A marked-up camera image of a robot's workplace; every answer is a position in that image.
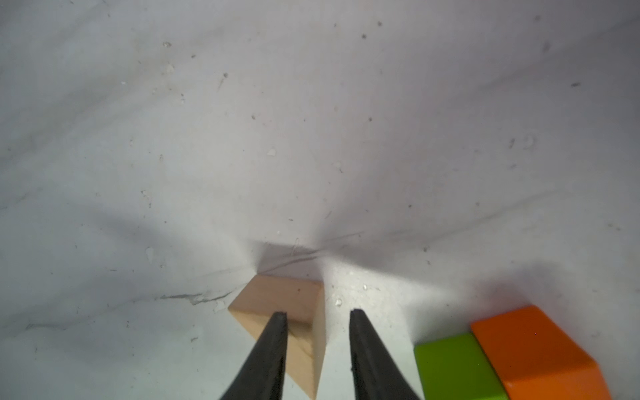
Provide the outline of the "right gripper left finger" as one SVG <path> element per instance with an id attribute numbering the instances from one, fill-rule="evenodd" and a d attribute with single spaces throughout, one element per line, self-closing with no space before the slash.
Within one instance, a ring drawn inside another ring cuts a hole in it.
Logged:
<path id="1" fill-rule="evenodd" d="M 221 400 L 280 400 L 286 370 L 288 318 L 276 312 Z"/>

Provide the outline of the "green rectangular block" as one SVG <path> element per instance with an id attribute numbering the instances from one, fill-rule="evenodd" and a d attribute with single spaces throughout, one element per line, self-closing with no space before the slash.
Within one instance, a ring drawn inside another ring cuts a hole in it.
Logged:
<path id="1" fill-rule="evenodd" d="M 426 400 L 508 398 L 471 333 L 419 344 L 414 356 Z"/>

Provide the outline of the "orange block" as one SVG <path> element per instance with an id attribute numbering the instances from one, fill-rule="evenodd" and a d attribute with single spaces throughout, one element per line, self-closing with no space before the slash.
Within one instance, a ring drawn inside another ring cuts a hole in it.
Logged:
<path id="1" fill-rule="evenodd" d="M 511 399 L 610 399 L 598 363 L 540 308 L 471 325 Z"/>

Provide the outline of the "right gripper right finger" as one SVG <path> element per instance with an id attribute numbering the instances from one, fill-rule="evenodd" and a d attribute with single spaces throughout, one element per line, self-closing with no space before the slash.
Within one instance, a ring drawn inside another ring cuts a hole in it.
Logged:
<path id="1" fill-rule="evenodd" d="M 349 341 L 356 399 L 418 399 L 361 309 L 350 312 Z"/>

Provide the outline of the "tan wooden triangle block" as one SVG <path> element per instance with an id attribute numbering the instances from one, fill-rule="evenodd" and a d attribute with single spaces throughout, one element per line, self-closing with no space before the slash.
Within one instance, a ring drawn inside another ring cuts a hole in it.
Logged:
<path id="1" fill-rule="evenodd" d="M 311 399 L 318 395 L 327 346 L 324 300 L 320 281 L 257 275 L 228 307 L 254 338 L 274 313 L 286 313 L 286 373 Z"/>

